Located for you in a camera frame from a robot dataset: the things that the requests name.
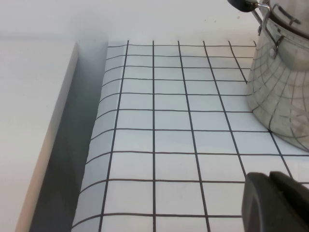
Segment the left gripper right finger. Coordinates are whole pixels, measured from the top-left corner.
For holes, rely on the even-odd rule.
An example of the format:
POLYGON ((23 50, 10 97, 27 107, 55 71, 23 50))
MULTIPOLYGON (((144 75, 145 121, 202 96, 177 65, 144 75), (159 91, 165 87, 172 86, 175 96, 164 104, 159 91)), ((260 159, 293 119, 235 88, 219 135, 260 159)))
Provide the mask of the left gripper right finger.
POLYGON ((309 189, 282 172, 270 172, 269 178, 286 201, 286 207, 299 226, 309 231, 309 189))

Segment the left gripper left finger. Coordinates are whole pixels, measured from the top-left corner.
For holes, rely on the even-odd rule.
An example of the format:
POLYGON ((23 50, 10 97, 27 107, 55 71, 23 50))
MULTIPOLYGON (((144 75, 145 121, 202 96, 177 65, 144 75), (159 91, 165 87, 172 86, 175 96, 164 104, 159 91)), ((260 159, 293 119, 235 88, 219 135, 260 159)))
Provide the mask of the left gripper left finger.
POLYGON ((241 208, 246 232, 267 231, 267 204, 272 196, 272 185, 265 174, 247 174, 241 208))

